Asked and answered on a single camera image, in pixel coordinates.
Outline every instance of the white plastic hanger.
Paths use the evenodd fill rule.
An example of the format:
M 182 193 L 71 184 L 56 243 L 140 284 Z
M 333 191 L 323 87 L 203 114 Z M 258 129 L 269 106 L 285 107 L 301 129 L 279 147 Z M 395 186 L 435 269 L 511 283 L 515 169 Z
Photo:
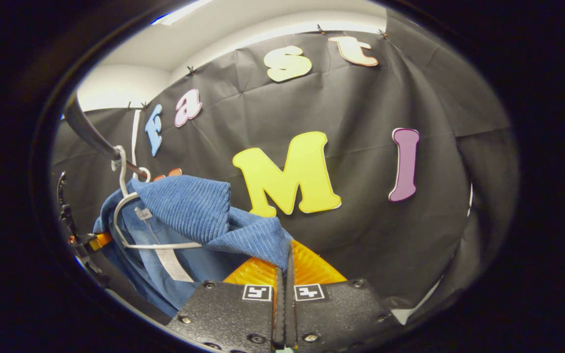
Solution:
M 121 232 L 121 229 L 119 229 L 119 223 L 117 223 L 117 217 L 119 216 L 119 211 L 121 211 L 121 208 L 123 208 L 123 206 L 125 206 L 126 203 L 138 199 L 139 194 L 135 192 L 133 192 L 132 194 L 128 194 L 128 189 L 126 188 L 126 150 L 124 150 L 124 148 L 121 146 L 116 146 L 115 148 L 119 150 L 119 154 L 121 155 L 121 163 L 113 162 L 112 166 L 113 166 L 113 170 L 116 170 L 116 168 L 119 167 L 119 164 L 121 164 L 121 171 L 119 172 L 119 187 L 121 188 L 121 192 L 123 193 L 124 198 L 121 199 L 121 201 L 119 201 L 119 203 L 115 207 L 115 214 L 112 217 L 112 219 L 115 224 L 115 229 L 117 230 L 117 233 L 119 233 L 119 236 L 121 237 L 121 242 L 124 244 L 124 247 L 131 249 L 155 249 L 155 250 L 201 248 L 202 245 L 199 243 L 158 244 L 158 245 L 131 245 L 130 243 L 128 243 L 126 237 L 124 237 L 123 233 Z M 148 175 L 148 178 L 145 180 L 145 182 L 149 183 L 151 179 L 150 170 L 143 167 L 139 167 L 139 169 L 143 170 Z

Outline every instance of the white ceiling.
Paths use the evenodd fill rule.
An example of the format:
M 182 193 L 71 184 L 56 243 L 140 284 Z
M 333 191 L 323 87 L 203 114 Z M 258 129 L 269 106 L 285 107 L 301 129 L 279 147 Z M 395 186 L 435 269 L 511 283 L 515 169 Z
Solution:
M 291 19 L 294 18 L 291 14 L 311 11 L 332 11 L 340 18 L 346 17 L 346 13 L 351 18 L 362 15 L 385 18 L 384 7 L 368 0 L 214 0 L 172 26 L 147 27 L 99 65 L 138 65 L 172 72 L 194 53 L 246 27 L 276 18 Z

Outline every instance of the letter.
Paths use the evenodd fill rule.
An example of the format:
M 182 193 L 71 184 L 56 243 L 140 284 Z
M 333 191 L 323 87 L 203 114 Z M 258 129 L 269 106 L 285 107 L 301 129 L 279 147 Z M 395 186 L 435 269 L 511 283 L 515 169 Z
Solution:
M 270 51 L 263 58 L 265 65 L 271 67 L 267 70 L 267 76 L 276 82 L 304 76 L 311 70 L 312 64 L 309 58 L 300 54 L 302 49 L 292 45 Z
M 395 129 L 392 139 L 398 145 L 398 172 L 396 185 L 389 193 L 391 202 L 403 201 L 415 193 L 413 176 L 415 174 L 415 145 L 420 134 L 414 129 Z
M 202 103 L 200 102 L 200 92 L 197 89 L 191 89 L 180 98 L 176 104 L 175 125 L 180 127 L 186 123 L 186 119 L 193 119 L 200 112 Z
M 281 172 L 260 148 L 239 152 L 232 159 L 243 172 L 253 214 L 276 216 L 276 209 L 267 203 L 265 192 L 285 214 L 291 214 L 298 185 L 302 193 L 300 210 L 304 213 L 332 210 L 341 206 L 341 198 L 334 194 L 328 178 L 323 132 L 305 132 L 289 143 L 284 172 Z
M 376 58 L 365 56 L 363 50 L 361 50 L 361 48 L 369 50 L 372 47 L 367 43 L 357 41 L 355 37 L 331 37 L 328 38 L 328 42 L 336 42 L 339 47 L 339 54 L 351 63 L 363 66 L 376 66 L 379 64 Z
M 148 134 L 148 138 L 150 138 L 150 145 L 152 145 L 152 156 L 156 155 L 158 152 L 158 148 L 161 147 L 161 143 L 163 142 L 163 137 L 159 136 L 159 132 L 161 132 L 161 119 L 159 115 L 163 111 L 163 107 L 160 104 L 157 104 L 148 120 L 148 123 L 145 124 L 145 132 Z

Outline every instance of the yellow letter m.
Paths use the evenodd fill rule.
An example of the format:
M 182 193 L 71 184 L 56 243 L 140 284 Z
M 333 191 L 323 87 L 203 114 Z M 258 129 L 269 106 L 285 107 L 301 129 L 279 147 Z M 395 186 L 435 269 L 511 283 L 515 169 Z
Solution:
M 253 214 L 274 217 L 276 209 L 267 203 L 265 192 L 285 214 L 291 214 L 298 185 L 302 193 L 300 210 L 304 213 L 332 210 L 341 206 L 341 197 L 333 192 L 328 178 L 323 132 L 305 132 L 289 143 L 284 172 L 276 167 L 260 148 L 239 152 L 232 159 L 243 172 Z

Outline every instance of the clothes rod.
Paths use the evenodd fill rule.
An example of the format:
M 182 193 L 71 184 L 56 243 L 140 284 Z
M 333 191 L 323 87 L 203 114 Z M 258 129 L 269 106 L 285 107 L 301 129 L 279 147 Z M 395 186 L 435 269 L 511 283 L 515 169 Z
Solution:
M 77 92 L 72 93 L 69 100 L 67 100 L 67 105 L 65 106 L 65 121 L 67 121 L 72 130 L 92 148 L 113 161 L 121 159 L 119 151 L 106 141 L 92 123 L 88 121 L 88 118 L 80 107 L 80 102 L 78 102 Z M 143 170 L 140 170 L 128 159 L 126 159 L 126 167 L 137 175 L 148 178 L 148 175 Z

